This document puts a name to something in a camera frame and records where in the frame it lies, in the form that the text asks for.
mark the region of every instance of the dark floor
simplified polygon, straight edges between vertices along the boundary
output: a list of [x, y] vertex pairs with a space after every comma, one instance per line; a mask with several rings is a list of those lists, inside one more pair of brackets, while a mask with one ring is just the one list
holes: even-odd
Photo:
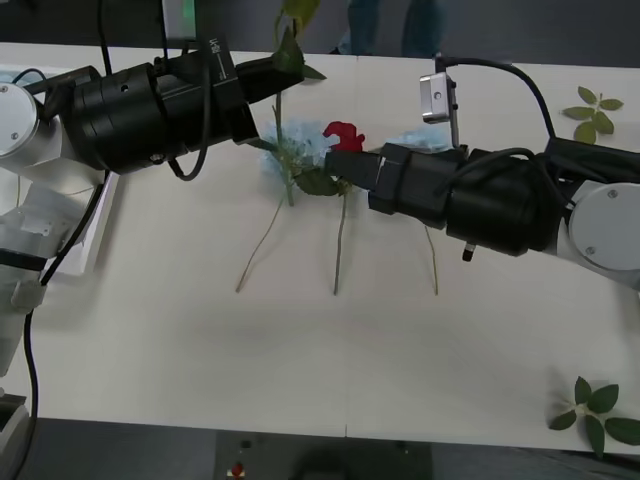
[[[375, 465], [372, 472], [354, 474], [351, 477], [354, 480], [640, 478], [640, 465], [632, 460], [615, 457], [600, 462], [592, 455], [548, 450], [215, 432], [46, 419], [40, 421], [38, 432], [22, 480], [224, 480], [227, 470], [238, 460], [246, 467], [246, 480], [285, 480], [291, 478], [288, 472], [298, 469], [299, 460], [307, 457], [302, 455], [304, 452], [326, 452], [329, 449], [340, 449], [352, 464], [359, 463], [369, 469]], [[412, 467], [408, 471], [403, 466], [407, 460]], [[611, 461], [622, 462], [622, 465], [613, 465]], [[390, 465], [396, 467], [394, 473], [385, 472]]]
[[[282, 0], [210, 0], [212, 18], [234, 50], [269, 51]], [[377, 54], [398, 56], [410, 0], [383, 0]], [[640, 67], [635, 0], [441, 0], [442, 50], [528, 63]], [[9, 0], [0, 4], [0, 41], [97, 44], [95, 0]], [[109, 42], [158, 46], [156, 0], [107, 0]], [[305, 32], [308, 53], [326, 53], [347, 25], [347, 0], [322, 0]]]

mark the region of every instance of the red flower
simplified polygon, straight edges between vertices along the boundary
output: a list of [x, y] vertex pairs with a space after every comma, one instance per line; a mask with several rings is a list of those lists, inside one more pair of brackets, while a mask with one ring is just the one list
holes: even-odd
[[356, 126], [351, 123], [331, 122], [324, 131], [325, 137], [337, 135], [340, 137], [340, 143], [331, 147], [331, 150], [342, 150], [346, 152], [362, 152], [362, 144], [365, 136], [357, 135]]

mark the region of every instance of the plant stem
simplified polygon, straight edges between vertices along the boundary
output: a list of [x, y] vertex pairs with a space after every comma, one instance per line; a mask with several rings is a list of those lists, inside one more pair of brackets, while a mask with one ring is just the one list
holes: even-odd
[[282, 148], [282, 92], [276, 94], [276, 132], [278, 138], [278, 146]]
[[333, 282], [333, 294], [338, 295], [338, 286], [340, 283], [340, 260], [342, 258], [342, 232], [344, 230], [344, 221], [347, 217], [347, 196], [342, 196], [342, 217], [340, 217], [340, 230], [338, 231], [338, 254], [336, 255], [336, 278]]
[[278, 140], [277, 158], [282, 166], [282, 181], [284, 182], [284, 187], [287, 190], [287, 201], [289, 202], [289, 206], [293, 207], [293, 175], [291, 172], [291, 162], [287, 157], [287, 153], [284, 151], [282, 143], [282, 93], [276, 94], [276, 106], [273, 109], [273, 113], [276, 117], [276, 135]]
[[431, 234], [429, 233], [429, 229], [427, 228], [426, 225], [424, 227], [424, 231], [427, 232], [427, 238], [429, 239], [429, 245], [431, 246], [431, 261], [433, 262], [433, 278], [435, 282], [433, 285], [433, 290], [437, 297], [438, 291], [440, 290], [440, 288], [438, 284], [438, 264], [436, 263], [436, 247], [433, 245], [433, 241], [431, 240]]
[[260, 240], [260, 243], [258, 243], [258, 246], [255, 248], [255, 250], [251, 254], [251, 257], [249, 258], [249, 261], [247, 262], [247, 266], [244, 269], [244, 272], [242, 272], [242, 276], [240, 277], [240, 281], [238, 282], [238, 285], [236, 286], [236, 293], [240, 293], [240, 290], [242, 290], [242, 287], [244, 286], [244, 280], [247, 277], [247, 274], [249, 273], [249, 267], [251, 266], [251, 262], [253, 261], [253, 257], [256, 256], [256, 253], [258, 253], [258, 250], [260, 249], [260, 247], [262, 246], [264, 241], [267, 239], [267, 236], [269, 235], [269, 232], [271, 232], [271, 229], [273, 228], [273, 224], [276, 223], [276, 218], [278, 217], [278, 213], [280, 213], [280, 208], [282, 207], [282, 203], [283, 202], [284, 202], [284, 196], [280, 199], [280, 203], [278, 204], [278, 208], [276, 209], [276, 213], [273, 215], [273, 218], [271, 219], [271, 223], [269, 224], [269, 228], [267, 228], [267, 231], [265, 232], [264, 236], [262, 237], [262, 240]]
[[291, 183], [291, 174], [287, 173], [287, 180], [284, 184], [285, 188], [287, 189], [287, 202], [289, 202], [289, 206], [293, 207], [295, 205], [295, 203], [293, 202], [293, 184]]

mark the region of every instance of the person's leg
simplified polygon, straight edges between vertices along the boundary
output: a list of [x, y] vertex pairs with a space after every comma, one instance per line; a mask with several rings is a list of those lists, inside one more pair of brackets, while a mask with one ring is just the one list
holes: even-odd
[[378, 31], [380, 0], [351, 0], [349, 29], [340, 40], [338, 50], [343, 55], [371, 55]]
[[432, 58], [440, 51], [444, 11], [439, 0], [412, 0], [404, 23], [402, 56]]

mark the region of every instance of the white table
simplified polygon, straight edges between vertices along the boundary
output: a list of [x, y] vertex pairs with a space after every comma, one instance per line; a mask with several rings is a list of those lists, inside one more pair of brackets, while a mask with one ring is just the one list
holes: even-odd
[[[112, 49], [115, 68], [157, 52]], [[236, 54], [236, 61], [255, 58]], [[285, 114], [354, 122], [368, 147], [421, 124], [418, 78], [430, 61], [309, 56], [329, 78], [287, 92]], [[0, 63], [100, 65], [97, 48], [0, 44]], [[640, 70], [525, 65], [557, 112], [578, 85], [615, 96], [613, 144], [640, 147]], [[537, 106], [515, 77], [451, 71], [464, 143], [541, 151]], [[271, 103], [253, 107], [259, 125]], [[586, 449], [545, 415], [578, 375], [621, 384], [640, 417], [640, 306], [635, 292], [538, 253], [484, 249], [434, 235], [440, 295], [422, 226], [349, 212], [342, 289], [331, 294], [338, 199], [284, 209], [240, 295], [234, 286], [279, 193], [259, 153], [210, 149], [195, 182], [168, 167], [122, 179], [98, 271], [54, 284], [34, 319], [41, 414], [312, 435]], [[189, 161], [183, 161], [185, 168]], [[2, 386], [29, 391], [17, 355]], [[607, 451], [637, 450], [607, 442]]]

